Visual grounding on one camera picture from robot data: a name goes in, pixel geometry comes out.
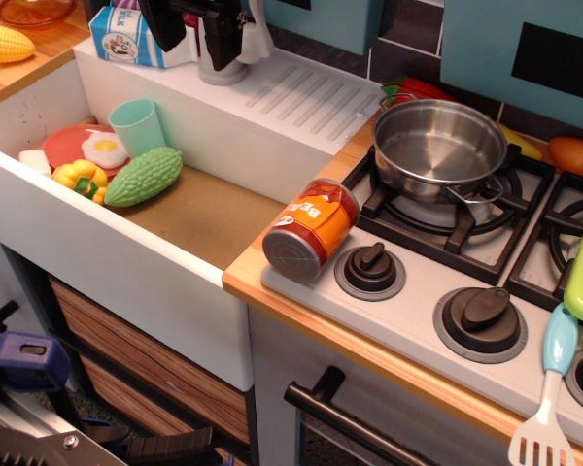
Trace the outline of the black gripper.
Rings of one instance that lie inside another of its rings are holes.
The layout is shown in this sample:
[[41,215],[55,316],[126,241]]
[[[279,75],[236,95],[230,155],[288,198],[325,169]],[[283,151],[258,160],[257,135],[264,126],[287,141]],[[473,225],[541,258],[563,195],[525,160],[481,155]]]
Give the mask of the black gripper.
[[202,17],[205,43],[215,71],[242,51],[245,10],[232,0],[140,0],[139,8],[155,42],[169,52],[186,38],[183,13]]

